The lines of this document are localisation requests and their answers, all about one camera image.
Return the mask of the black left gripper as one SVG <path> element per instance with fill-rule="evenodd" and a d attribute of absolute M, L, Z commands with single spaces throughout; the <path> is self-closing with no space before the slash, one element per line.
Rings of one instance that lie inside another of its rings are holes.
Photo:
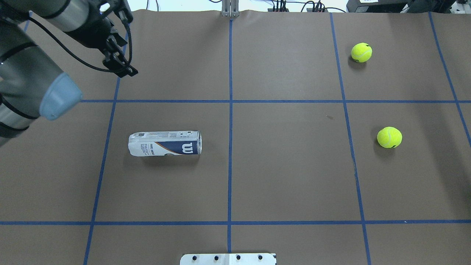
<path fill-rule="evenodd" d="M 134 77 L 139 72 L 131 64 L 127 63 L 122 49 L 127 44 L 127 41 L 114 28 L 113 22 L 109 22 L 109 25 L 110 29 L 105 40 L 105 47 L 100 50 L 105 56 L 102 64 L 110 72 L 117 72 L 117 76 L 120 78 L 127 76 Z"/>

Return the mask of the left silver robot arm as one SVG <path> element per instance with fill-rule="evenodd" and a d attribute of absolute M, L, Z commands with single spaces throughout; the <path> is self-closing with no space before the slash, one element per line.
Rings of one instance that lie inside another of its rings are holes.
<path fill-rule="evenodd" d="M 104 67 L 93 66 L 71 52 L 49 29 L 31 17 L 37 14 L 55 28 L 104 55 Z M 39 117 L 56 120 L 83 97 L 77 84 L 20 27 L 39 26 L 70 56 L 96 71 L 134 76 L 131 65 L 133 21 L 126 0 L 2 0 L 0 27 L 1 145 L 26 131 Z"/>

